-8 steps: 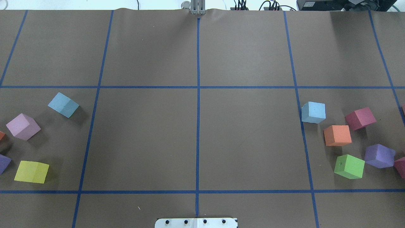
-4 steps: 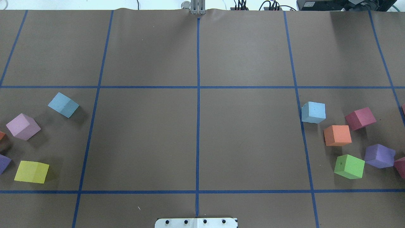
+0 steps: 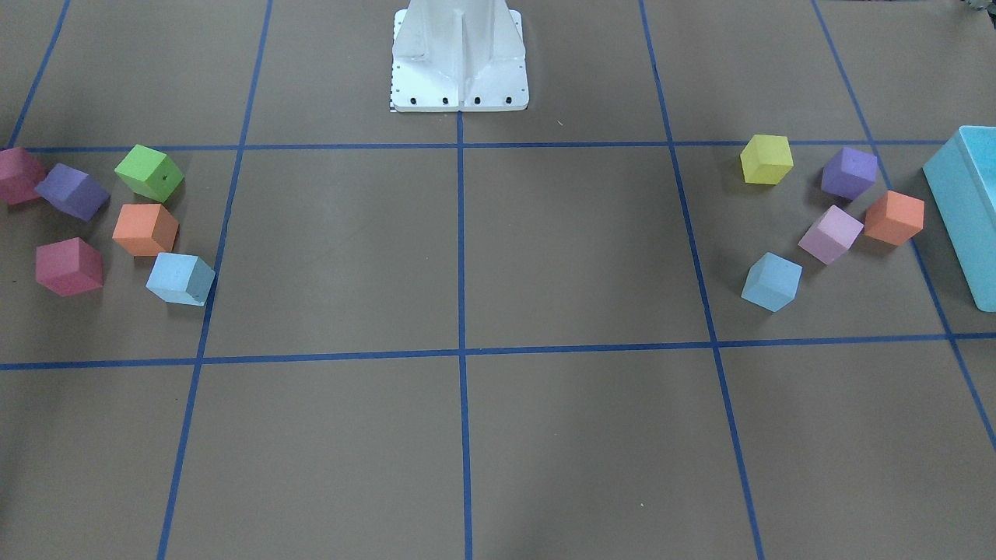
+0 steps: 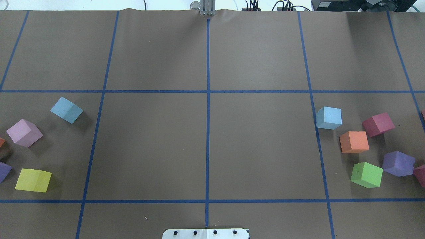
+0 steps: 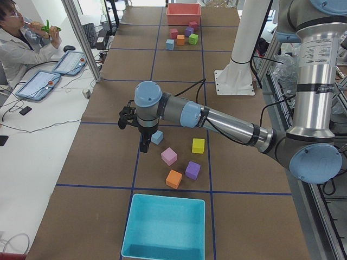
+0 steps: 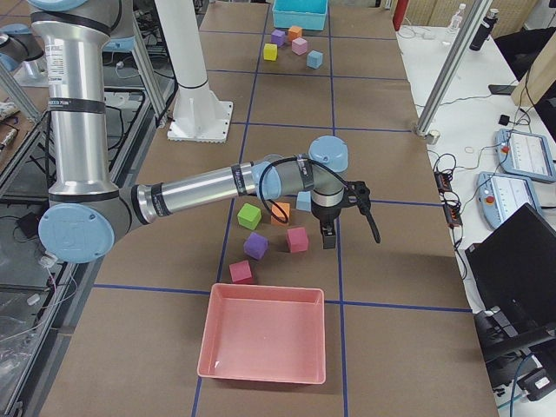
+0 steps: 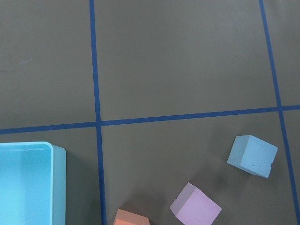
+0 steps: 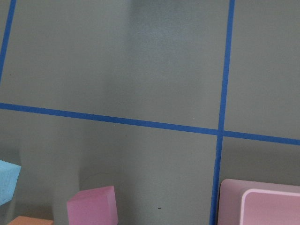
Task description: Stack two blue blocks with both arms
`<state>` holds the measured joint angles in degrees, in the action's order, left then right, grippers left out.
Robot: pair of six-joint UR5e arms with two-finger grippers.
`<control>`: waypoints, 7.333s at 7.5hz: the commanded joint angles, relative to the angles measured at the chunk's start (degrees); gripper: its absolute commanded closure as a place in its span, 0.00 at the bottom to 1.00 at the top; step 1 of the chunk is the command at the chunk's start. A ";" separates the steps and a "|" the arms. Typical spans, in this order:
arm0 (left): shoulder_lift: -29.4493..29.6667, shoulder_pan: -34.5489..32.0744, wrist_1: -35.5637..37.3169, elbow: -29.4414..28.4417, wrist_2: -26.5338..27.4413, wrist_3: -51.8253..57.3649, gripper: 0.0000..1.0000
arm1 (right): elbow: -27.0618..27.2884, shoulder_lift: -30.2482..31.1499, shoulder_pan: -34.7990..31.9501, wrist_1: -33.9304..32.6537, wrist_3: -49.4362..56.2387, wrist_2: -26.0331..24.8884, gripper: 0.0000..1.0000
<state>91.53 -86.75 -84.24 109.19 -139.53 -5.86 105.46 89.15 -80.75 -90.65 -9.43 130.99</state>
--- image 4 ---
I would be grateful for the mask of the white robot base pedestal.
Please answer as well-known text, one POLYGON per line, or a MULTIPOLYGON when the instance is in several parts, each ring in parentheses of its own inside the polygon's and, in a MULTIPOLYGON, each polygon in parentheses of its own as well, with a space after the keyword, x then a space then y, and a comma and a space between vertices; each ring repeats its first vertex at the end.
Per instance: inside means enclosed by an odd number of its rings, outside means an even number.
POLYGON ((218 228, 218 229, 167 229, 163 239, 250 239, 249 229, 218 228))

